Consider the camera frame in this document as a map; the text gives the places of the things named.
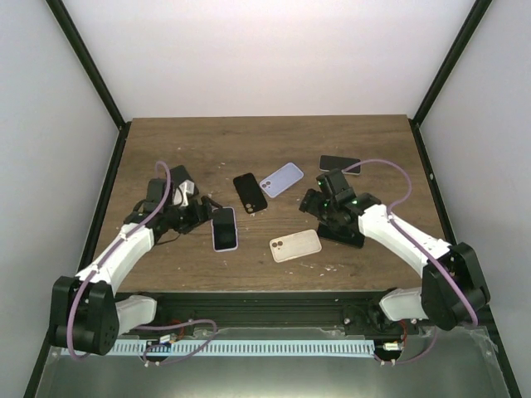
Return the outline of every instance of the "black smartphone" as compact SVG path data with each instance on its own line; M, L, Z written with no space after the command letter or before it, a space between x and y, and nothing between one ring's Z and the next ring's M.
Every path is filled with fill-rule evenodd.
M232 182L247 213L252 214L267 208L266 198L252 172L238 176Z
M321 155L321 159L319 160L319 170L321 172L329 172L330 170L334 170L335 168L343 170L344 168L352 166L353 164L358 162L360 162L360 160L356 158L342 158L340 156ZM351 170L348 170L344 174L357 176L361 172L362 167L357 166Z
M212 242L214 251L230 251L238 248L236 214L232 207L223 207L212 213Z

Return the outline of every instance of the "gray floor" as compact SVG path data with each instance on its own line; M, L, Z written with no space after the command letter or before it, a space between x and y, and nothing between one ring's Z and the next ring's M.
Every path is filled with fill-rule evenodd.
M429 340L408 338L408 356ZM197 357L145 368L137 357L50 362L39 397L507 397L483 331L440 332L429 355L403 366L372 359Z

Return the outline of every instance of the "robotic arm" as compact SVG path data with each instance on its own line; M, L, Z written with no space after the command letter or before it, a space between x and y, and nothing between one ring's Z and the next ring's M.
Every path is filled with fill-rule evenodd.
M118 236L91 265L73 278L62 276L55 282L49 326L51 345L66 347L72 302L81 284L94 272L81 297L71 330L76 350L105 355L119 335L153 321L157 309L154 299L132 295L115 303L118 287L163 234L169 230L187 234L212 219L213 206L220 207L208 197L202 197L201 201L193 199L198 190L183 166L172 169L170 176L170 194L149 222L138 228L163 200L166 179L155 178L149 182L146 199L134 207ZM134 228L138 229L128 235Z
M369 193L357 196L340 170L317 177L321 192L309 189L300 204L315 216L318 235L361 248L365 237L376 240L408 263L422 278L422 287L394 289L379 301L373 321L385 328L389 321L430 319L451 330L468 318L465 305L435 265L389 221L389 217L447 270L474 311L490 300L485 278L474 250L466 243L450 245L433 238L394 214Z

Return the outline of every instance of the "white wall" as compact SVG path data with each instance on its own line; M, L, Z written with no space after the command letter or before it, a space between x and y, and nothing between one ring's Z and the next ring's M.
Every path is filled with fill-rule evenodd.
M65 0L124 117L413 116L473 0Z
M18 398L117 131L44 1L0 2L0 54L0 396Z
M531 2L493 2L422 126L452 225L478 252L531 396Z

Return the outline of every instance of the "wooden table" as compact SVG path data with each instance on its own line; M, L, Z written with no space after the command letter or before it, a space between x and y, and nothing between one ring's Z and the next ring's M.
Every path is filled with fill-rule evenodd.
M210 223L166 245L155 246L134 267L121 291L290 291L359 290L413 287L415 272L378 243L361 249L322 241L315 255L277 264L269 249L273 238L316 228L298 210L308 188L317 189L319 156L384 158L410 174L413 193L396 213L442 237L417 148L406 116L312 116L260 118L135 119L105 215L96 254L116 236L134 204L145 197L154 164L183 164L201 194L236 209L240 246L216 253ZM253 172L258 181L293 162L304 178L265 211L248 215L232 178ZM348 181L356 193L371 192L384 203L401 197L407 186L395 169L364 165ZM161 241L175 237L167 233Z

